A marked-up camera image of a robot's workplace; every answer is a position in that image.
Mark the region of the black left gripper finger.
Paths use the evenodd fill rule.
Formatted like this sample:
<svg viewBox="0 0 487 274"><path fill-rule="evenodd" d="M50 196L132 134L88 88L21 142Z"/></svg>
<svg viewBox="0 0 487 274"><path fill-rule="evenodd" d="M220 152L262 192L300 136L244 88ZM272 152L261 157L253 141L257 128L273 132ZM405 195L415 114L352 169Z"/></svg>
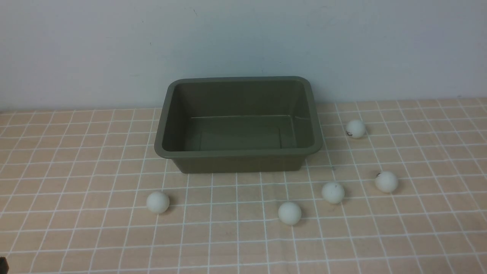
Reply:
<svg viewBox="0 0 487 274"><path fill-rule="evenodd" d="M7 274L9 272L9 264L5 257L0 257L0 274Z"/></svg>

